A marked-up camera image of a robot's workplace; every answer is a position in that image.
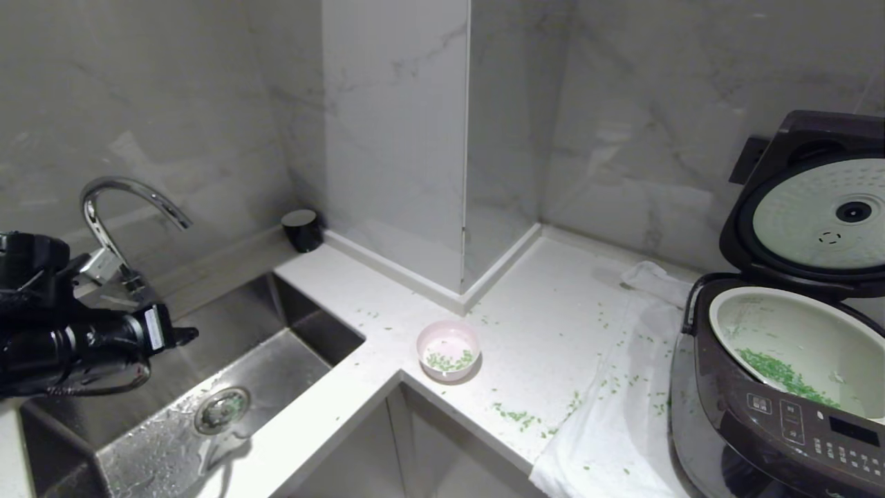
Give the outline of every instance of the stainless steel sink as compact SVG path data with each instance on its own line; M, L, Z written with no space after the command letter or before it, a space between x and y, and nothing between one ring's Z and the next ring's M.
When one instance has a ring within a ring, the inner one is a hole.
M23 405L38 496L179 496L363 342L273 275L176 325L199 339L141 388Z

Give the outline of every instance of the faucet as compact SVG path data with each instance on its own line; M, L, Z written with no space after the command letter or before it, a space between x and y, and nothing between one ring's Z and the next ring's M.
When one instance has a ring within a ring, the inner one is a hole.
M104 191L124 191L150 202L179 230L186 230L194 223L171 200L144 183L123 176L102 176L86 184L80 192L83 218L92 230L100 247L92 252L80 269L95 287L107 284L119 271L123 285L136 301L144 303L156 296L144 277L132 268L123 252L114 243L101 219L98 217L96 200Z

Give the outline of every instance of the marble backsplash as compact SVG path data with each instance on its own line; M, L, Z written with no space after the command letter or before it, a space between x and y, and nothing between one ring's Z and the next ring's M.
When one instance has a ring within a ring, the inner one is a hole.
M473 0L462 292L538 220L574 0Z
M577 0L545 222L703 270L750 134L885 113L885 3Z
M457 292L468 2L244 4L298 197Z
M239 1L3 3L0 67L0 230L91 250L82 186L136 178L195 222L179 232L134 196L102 196L112 235L150 278L296 205Z

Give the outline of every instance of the sink drain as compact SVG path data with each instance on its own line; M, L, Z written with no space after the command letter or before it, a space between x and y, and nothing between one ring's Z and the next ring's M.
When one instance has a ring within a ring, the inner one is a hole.
M239 387L218 391L203 401L194 424L202 434L218 434L240 420L249 409L249 394Z

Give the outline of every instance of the small black container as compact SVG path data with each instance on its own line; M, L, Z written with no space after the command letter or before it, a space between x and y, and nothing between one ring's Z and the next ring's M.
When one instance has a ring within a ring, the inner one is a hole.
M316 211L299 209L282 217L286 237L300 253L309 253L323 243L323 231Z

